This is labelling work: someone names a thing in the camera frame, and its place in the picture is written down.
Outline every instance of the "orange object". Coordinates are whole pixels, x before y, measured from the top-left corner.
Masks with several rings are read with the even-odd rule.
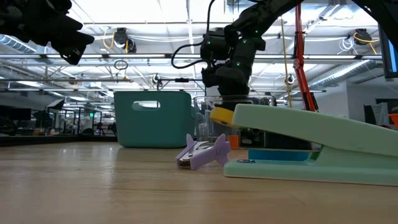
[[[229,135],[228,136],[229,145],[231,149],[239,149],[239,136],[238,135]]]
[[[398,114],[389,114],[388,116],[391,118],[392,122],[394,122],[396,128],[398,128]]]

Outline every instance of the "purple clip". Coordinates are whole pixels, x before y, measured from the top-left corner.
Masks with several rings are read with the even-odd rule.
[[[207,142],[196,142],[187,134],[187,147],[175,158],[178,167],[189,167],[194,170],[212,161],[217,161],[220,165],[228,162],[228,153],[231,149],[225,134],[218,137],[211,147],[200,149],[204,143]]]

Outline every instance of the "desk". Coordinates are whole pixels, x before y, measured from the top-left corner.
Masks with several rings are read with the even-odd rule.
[[[395,187],[226,178],[216,163],[178,170],[179,151],[2,148],[1,223],[398,223]]]

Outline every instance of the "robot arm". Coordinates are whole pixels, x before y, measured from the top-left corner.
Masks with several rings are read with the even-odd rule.
[[[0,4],[0,34],[23,42],[52,47],[72,65],[77,65],[94,37],[78,32],[83,24],[67,16],[70,0],[3,0]]]
[[[398,49],[398,4],[391,0],[353,0],[372,16]],[[221,95],[247,95],[248,81],[257,50],[265,50],[261,39],[274,21],[303,0],[263,0],[247,8],[223,30],[208,31],[201,44],[201,59],[209,65],[202,70],[206,87],[219,86]],[[215,60],[226,60],[215,65]]]

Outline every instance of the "wall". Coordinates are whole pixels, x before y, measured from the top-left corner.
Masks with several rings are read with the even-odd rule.
[[[29,92],[28,96],[21,96],[20,93],[0,93],[0,105],[15,106],[20,108],[32,108],[33,110],[44,110],[56,97],[39,95]]]
[[[398,92],[385,85],[348,85],[347,91],[349,118],[357,121],[365,122],[364,105],[375,105],[378,98],[398,99]]]

